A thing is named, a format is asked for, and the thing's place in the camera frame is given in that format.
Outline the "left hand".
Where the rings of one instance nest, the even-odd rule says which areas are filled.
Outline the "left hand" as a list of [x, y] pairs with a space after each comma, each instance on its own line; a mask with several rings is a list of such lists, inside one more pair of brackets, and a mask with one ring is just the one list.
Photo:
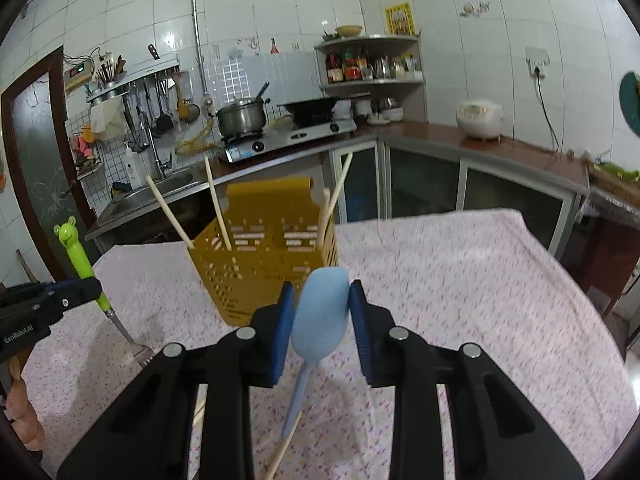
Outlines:
[[34, 407], [28, 400], [21, 364], [16, 356], [9, 358], [8, 370], [11, 389], [6, 397], [6, 409], [13, 418], [12, 427], [25, 448], [30, 452], [40, 452], [43, 448], [43, 428]]

